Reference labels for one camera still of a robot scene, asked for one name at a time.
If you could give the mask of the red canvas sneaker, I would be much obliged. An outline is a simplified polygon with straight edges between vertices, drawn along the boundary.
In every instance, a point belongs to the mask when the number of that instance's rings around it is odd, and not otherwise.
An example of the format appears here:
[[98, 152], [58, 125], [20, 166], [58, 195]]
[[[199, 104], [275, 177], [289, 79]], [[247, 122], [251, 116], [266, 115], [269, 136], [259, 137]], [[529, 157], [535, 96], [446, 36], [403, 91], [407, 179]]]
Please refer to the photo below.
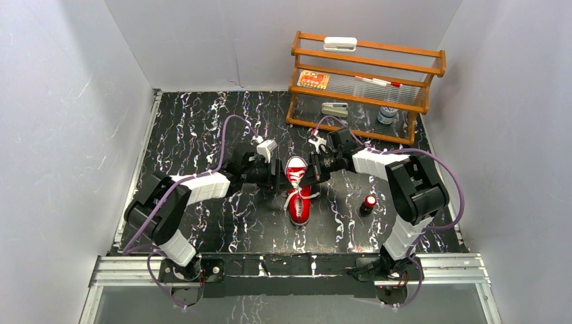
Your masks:
[[308, 165], [301, 157], [290, 158], [285, 167], [285, 176], [292, 189], [287, 192], [284, 210], [296, 226], [307, 224], [310, 216], [311, 189], [299, 184], [307, 170]]

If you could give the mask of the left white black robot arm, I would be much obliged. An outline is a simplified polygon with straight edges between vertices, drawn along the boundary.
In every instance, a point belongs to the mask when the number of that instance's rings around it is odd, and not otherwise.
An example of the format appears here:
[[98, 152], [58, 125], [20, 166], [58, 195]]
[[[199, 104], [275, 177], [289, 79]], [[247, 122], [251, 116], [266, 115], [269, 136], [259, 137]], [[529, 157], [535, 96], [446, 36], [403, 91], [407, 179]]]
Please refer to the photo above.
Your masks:
[[272, 158], [274, 149], [273, 140], [258, 146], [241, 142], [223, 160], [219, 171], [180, 178], [154, 173], [144, 180], [123, 218], [128, 225], [143, 230], [143, 236], [166, 255], [182, 279], [193, 281], [200, 275], [202, 264], [179, 228], [186, 208], [205, 200], [227, 198], [244, 184], [255, 184], [270, 192], [291, 189], [282, 162]]

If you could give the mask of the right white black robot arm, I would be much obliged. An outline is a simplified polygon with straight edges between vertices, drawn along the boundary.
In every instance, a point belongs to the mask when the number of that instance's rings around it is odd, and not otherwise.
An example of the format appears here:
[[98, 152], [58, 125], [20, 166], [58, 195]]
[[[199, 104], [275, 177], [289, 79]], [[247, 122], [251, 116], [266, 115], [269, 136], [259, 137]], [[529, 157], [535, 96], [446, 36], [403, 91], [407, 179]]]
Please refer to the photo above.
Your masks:
[[316, 151], [301, 167], [288, 167], [285, 175], [292, 183], [289, 202], [298, 196], [310, 197], [309, 189], [330, 179], [335, 171], [366, 174], [386, 181], [391, 191], [396, 220], [389, 237], [380, 247], [380, 258], [361, 271], [398, 279], [414, 263], [415, 247], [432, 229], [435, 215], [449, 203], [449, 193], [434, 165], [434, 155], [418, 149], [382, 152], [360, 142], [349, 128], [329, 133], [332, 146], [316, 134], [310, 138]]

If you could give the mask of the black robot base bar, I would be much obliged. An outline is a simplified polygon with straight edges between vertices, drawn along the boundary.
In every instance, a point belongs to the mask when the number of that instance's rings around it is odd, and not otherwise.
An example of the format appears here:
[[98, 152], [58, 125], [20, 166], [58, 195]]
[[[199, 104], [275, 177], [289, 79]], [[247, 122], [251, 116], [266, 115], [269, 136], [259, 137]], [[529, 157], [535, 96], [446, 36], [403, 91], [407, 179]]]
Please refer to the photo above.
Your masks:
[[204, 253], [185, 270], [164, 260], [159, 281], [175, 289], [204, 288], [204, 297], [353, 295], [402, 299], [418, 282], [409, 261], [373, 253]]

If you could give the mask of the small red capped bottle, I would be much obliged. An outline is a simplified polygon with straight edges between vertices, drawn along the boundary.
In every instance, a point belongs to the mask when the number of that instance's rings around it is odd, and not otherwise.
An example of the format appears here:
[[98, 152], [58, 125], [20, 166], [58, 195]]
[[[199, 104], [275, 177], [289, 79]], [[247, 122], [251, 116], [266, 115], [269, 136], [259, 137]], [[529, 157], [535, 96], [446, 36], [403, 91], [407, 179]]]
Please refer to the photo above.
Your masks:
[[360, 206], [360, 215], [370, 215], [377, 204], [377, 199], [374, 195], [367, 195]]

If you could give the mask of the white stapler on lower shelf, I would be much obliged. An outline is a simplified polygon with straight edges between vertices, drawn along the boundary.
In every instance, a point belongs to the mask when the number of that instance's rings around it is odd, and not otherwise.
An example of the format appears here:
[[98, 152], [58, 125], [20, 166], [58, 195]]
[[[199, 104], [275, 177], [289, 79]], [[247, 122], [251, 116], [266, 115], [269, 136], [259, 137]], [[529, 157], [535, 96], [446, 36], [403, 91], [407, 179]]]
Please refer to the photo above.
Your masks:
[[321, 104], [321, 113], [340, 118], [346, 118], [349, 115], [347, 103], [323, 103]]

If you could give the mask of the white stapler on shelf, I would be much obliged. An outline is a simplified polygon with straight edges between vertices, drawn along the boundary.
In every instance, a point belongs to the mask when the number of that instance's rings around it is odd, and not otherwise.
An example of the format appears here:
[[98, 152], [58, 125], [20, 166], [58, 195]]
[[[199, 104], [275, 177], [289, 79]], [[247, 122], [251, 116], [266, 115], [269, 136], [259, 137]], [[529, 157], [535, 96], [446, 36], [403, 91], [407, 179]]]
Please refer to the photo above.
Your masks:
[[327, 36], [323, 40], [323, 50], [328, 52], [355, 52], [358, 40], [355, 37]]
[[321, 104], [321, 113], [340, 118], [346, 118], [349, 115], [347, 103], [323, 103]]

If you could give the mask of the orange patterned card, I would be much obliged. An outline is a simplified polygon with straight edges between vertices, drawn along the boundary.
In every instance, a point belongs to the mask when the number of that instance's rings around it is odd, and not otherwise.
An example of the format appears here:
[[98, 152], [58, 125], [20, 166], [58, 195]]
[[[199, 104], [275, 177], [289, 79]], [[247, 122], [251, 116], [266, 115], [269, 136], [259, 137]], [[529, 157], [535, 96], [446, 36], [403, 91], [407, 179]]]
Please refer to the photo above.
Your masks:
[[296, 85], [304, 88], [325, 90], [328, 86], [330, 75], [311, 70], [301, 70]]

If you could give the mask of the orange wooden shelf rack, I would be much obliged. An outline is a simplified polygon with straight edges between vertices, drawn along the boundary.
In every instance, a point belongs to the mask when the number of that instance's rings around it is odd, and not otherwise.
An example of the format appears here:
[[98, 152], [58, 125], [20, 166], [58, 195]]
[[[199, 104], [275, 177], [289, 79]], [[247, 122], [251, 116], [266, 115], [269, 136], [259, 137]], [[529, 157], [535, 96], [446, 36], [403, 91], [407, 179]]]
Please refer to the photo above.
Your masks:
[[[430, 86], [447, 70], [444, 50], [357, 40], [355, 52], [323, 50], [326, 36], [297, 31], [291, 46], [295, 63], [289, 81], [288, 124], [323, 130], [349, 126], [361, 137], [404, 145], [415, 142], [417, 121], [430, 107]], [[297, 86], [301, 70], [330, 75], [325, 90]], [[402, 83], [401, 88], [361, 82], [355, 76]], [[324, 115], [323, 103], [347, 103], [346, 118]], [[377, 120], [380, 107], [399, 110], [394, 122]]]

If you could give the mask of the red white marker pen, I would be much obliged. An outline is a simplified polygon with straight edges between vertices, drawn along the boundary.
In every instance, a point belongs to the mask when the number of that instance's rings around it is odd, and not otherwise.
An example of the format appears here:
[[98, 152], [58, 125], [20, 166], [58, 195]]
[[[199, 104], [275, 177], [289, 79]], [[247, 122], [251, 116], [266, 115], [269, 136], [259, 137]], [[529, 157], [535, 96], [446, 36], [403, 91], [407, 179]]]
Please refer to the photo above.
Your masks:
[[361, 81], [361, 82], [366, 82], [369, 84], [375, 84], [377, 86], [382, 86], [382, 87], [387, 87], [387, 86], [392, 86], [395, 88], [401, 88], [402, 87], [402, 83], [390, 82], [390, 81], [381, 80], [381, 79], [377, 79], [377, 78], [365, 78], [365, 77], [361, 77], [361, 76], [355, 76], [355, 79], [358, 81]]

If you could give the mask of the white stapler on top shelf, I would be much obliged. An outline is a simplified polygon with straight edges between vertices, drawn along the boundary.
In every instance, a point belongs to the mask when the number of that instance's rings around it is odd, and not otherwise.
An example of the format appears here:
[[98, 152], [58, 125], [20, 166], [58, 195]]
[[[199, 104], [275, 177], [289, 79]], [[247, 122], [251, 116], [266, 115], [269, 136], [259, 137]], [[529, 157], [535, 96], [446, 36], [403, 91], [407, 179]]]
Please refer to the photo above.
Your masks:
[[355, 52], [358, 40], [355, 37], [327, 36], [323, 40], [323, 50], [328, 52]]

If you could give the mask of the aluminium frame rail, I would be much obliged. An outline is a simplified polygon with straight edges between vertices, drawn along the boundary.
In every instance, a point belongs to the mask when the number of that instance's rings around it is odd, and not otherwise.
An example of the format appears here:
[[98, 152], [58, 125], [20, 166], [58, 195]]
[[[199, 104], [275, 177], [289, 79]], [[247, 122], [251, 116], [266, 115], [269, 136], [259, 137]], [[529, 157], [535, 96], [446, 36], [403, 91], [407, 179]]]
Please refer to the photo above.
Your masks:
[[[355, 265], [358, 254], [271, 255], [226, 254], [218, 276], [223, 279], [322, 279], [339, 277]], [[104, 256], [90, 280], [93, 286], [151, 286], [152, 275], [167, 273], [160, 256]], [[484, 261], [478, 253], [420, 253], [425, 284], [489, 284]]]

